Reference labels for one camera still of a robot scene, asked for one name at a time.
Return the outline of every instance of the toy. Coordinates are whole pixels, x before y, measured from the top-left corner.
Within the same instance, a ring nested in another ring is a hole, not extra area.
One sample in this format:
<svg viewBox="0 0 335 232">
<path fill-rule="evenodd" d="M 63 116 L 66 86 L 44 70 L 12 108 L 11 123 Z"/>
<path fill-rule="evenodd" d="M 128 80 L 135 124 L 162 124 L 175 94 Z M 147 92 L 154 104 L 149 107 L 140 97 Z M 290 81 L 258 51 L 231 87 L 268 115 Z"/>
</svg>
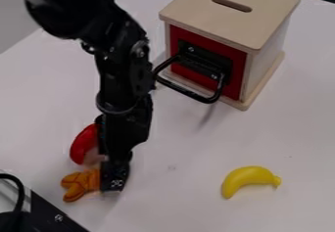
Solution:
<svg viewBox="0 0 335 232">
<path fill-rule="evenodd" d="M 85 127 L 74 139 L 70 148 L 70 158 L 77 164 L 94 165 L 106 160 L 99 155 L 97 124 Z"/>
<path fill-rule="evenodd" d="M 245 166 L 231 171 L 224 179 L 221 192 L 225 199 L 231 198 L 242 186 L 248 184 L 272 184 L 278 187 L 281 179 L 261 166 Z"/>
<path fill-rule="evenodd" d="M 197 101 L 220 99 L 246 111 L 283 59 L 287 26 L 299 1 L 173 0 L 160 11 L 168 60 L 154 76 Z M 159 76 L 164 69 L 169 80 Z"/>
<path fill-rule="evenodd" d="M 99 190 L 99 185 L 100 171 L 97 168 L 69 174 L 61 181 L 61 186 L 69 189 L 64 195 L 63 201 L 66 203 L 74 202 L 86 193 Z"/>
</svg>

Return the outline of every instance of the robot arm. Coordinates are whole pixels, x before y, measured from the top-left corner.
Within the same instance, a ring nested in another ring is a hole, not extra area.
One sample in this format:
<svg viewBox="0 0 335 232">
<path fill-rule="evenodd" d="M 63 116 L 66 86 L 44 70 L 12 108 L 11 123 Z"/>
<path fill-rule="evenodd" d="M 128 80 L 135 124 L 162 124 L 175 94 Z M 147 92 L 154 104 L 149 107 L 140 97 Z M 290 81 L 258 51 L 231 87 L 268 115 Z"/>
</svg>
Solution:
<svg viewBox="0 0 335 232">
<path fill-rule="evenodd" d="M 154 79 L 146 32 L 115 0 L 25 0 L 31 16 L 47 32 L 79 39 L 94 55 L 100 74 L 97 107 L 101 190 L 122 190 L 131 150 L 147 140 Z"/>
</svg>

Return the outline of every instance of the yellow toy banana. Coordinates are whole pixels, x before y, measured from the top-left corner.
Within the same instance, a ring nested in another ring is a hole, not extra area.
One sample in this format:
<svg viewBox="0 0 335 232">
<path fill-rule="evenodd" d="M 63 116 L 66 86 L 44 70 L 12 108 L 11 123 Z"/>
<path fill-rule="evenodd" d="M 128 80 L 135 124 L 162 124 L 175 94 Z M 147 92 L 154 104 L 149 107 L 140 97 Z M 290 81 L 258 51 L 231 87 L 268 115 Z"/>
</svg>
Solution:
<svg viewBox="0 0 335 232">
<path fill-rule="evenodd" d="M 221 187 L 222 196 L 231 198 L 242 186 L 249 184 L 272 184 L 278 187 L 281 179 L 261 166 L 245 166 L 231 171 L 224 179 Z"/>
</svg>

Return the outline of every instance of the black device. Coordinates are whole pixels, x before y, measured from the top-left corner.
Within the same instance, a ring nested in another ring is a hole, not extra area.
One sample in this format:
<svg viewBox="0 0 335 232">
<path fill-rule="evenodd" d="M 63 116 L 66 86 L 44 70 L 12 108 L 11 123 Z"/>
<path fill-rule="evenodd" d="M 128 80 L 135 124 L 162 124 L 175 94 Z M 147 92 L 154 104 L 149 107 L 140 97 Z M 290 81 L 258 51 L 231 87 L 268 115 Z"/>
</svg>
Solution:
<svg viewBox="0 0 335 232">
<path fill-rule="evenodd" d="M 88 232 L 26 188 L 16 176 L 1 170 L 0 201 L 14 207 L 12 211 L 0 212 L 1 232 Z"/>
<path fill-rule="evenodd" d="M 94 55 L 100 74 L 96 105 L 101 190 L 121 191 L 131 150 L 149 136 L 154 86 L 146 32 L 115 0 L 24 0 L 31 16 L 50 34 L 79 39 Z"/>
</svg>

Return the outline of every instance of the red toy object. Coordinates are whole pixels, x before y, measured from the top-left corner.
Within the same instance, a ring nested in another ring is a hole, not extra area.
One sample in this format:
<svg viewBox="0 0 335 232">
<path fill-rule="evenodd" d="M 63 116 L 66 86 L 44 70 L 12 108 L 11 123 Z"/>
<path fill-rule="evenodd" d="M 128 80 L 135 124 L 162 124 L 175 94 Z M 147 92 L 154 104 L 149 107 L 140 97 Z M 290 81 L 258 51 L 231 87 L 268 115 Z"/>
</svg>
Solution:
<svg viewBox="0 0 335 232">
<path fill-rule="evenodd" d="M 87 152 L 97 147 L 97 126 L 95 123 L 85 127 L 74 139 L 70 148 L 70 158 L 77 164 L 83 164 Z"/>
</svg>

